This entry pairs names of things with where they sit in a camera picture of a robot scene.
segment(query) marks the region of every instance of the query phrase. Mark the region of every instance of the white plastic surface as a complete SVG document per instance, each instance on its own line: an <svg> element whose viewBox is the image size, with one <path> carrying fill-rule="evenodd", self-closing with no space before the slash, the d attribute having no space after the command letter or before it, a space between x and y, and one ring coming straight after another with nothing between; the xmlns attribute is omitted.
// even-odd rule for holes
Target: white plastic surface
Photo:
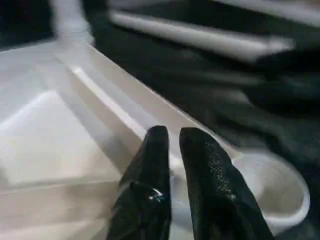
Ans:
<svg viewBox="0 0 320 240"><path fill-rule="evenodd" d="M293 166L261 152L245 154L232 162L243 175L274 235L306 218L310 193L303 177Z"/></svg>
<svg viewBox="0 0 320 240"><path fill-rule="evenodd" d="M87 44L1 52L0 66L0 239L104 240L94 232L148 128L167 126L176 174L181 128L209 132ZM171 239L193 239L177 218Z"/></svg>
<svg viewBox="0 0 320 240"><path fill-rule="evenodd" d="M86 20L81 0L50 0L53 13L52 26L63 44L91 44L94 38Z"/></svg>

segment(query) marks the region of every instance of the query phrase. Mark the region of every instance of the plastic compartment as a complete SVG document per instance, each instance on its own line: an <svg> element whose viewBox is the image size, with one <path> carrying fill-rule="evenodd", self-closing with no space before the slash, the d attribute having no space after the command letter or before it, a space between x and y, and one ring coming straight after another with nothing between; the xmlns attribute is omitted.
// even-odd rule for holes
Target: plastic compartment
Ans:
<svg viewBox="0 0 320 240"><path fill-rule="evenodd" d="M89 45L44 43L0 63L0 240L104 240L147 129L167 126L173 172L181 127L208 131ZM175 221L171 235L193 237Z"/></svg>

